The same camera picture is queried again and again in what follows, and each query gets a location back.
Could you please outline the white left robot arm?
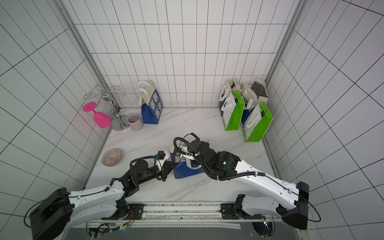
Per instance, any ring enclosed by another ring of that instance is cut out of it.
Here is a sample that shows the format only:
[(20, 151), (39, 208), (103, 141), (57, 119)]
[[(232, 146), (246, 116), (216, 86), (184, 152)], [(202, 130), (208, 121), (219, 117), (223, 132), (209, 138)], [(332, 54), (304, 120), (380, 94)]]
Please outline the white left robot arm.
[(140, 184), (165, 181), (178, 163), (146, 156), (130, 163), (120, 178), (112, 178), (101, 187), (69, 191), (61, 188), (33, 205), (26, 213), (26, 224), (34, 240), (53, 240), (65, 230), (96, 219), (119, 220), (129, 212), (126, 198), (140, 189)]

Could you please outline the large blue beige cheerful bag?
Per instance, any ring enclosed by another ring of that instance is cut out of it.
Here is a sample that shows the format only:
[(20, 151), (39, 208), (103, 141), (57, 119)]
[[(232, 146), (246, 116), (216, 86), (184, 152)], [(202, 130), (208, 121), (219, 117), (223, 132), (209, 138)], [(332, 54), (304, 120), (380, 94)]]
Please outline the large blue beige cheerful bag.
[(181, 154), (177, 154), (174, 147), (170, 147), (170, 153), (171, 161), (178, 163), (173, 170), (175, 179), (184, 179), (204, 173), (202, 166), (192, 164), (191, 159), (182, 157)]

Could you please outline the navy beige small bag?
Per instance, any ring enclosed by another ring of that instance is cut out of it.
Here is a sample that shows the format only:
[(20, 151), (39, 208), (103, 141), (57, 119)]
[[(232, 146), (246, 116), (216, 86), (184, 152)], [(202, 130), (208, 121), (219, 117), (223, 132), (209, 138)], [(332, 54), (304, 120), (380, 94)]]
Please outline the navy beige small bag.
[(235, 91), (242, 92), (239, 80), (236, 78), (227, 79), (222, 91), (219, 95), (219, 107), (221, 108), (224, 104), (225, 99), (230, 95), (230, 93), (235, 93)]

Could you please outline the green white bag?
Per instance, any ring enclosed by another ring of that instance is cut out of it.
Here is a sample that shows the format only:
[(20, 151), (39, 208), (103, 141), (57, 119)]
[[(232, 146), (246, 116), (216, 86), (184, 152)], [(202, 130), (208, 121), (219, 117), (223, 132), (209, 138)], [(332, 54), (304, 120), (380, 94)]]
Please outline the green white bag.
[(245, 107), (244, 99), (240, 91), (229, 93), (224, 98), (221, 106), (222, 119), (225, 131), (235, 131), (240, 127), (243, 111)]
[(266, 103), (257, 104), (243, 124), (245, 142), (260, 142), (273, 118)]

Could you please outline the blue beige takeout bag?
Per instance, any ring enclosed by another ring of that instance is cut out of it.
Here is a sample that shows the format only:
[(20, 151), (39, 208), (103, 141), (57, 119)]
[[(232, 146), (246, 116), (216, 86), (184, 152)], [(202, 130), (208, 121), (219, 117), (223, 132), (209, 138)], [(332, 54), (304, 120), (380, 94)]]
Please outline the blue beige takeout bag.
[(268, 103), (269, 95), (267, 93), (265, 81), (256, 77), (252, 85), (244, 83), (242, 86), (242, 97), (245, 106), (241, 122), (244, 124), (257, 104)]

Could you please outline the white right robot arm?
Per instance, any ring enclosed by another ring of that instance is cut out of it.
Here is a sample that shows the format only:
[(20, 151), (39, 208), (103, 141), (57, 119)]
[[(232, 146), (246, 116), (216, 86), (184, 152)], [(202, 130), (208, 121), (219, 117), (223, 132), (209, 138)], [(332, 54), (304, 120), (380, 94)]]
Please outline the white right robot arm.
[(242, 216), (281, 217), (289, 226), (307, 230), (310, 222), (309, 208), (312, 207), (309, 201), (310, 187), (307, 183), (293, 184), (275, 178), (252, 167), (232, 153), (215, 152), (208, 142), (201, 141), (194, 133), (191, 135), (195, 138), (192, 142), (181, 137), (173, 140), (173, 145), (181, 156), (190, 157), (214, 181), (239, 181), (266, 195), (261, 200), (239, 195), (237, 206), (241, 207), (239, 211)]

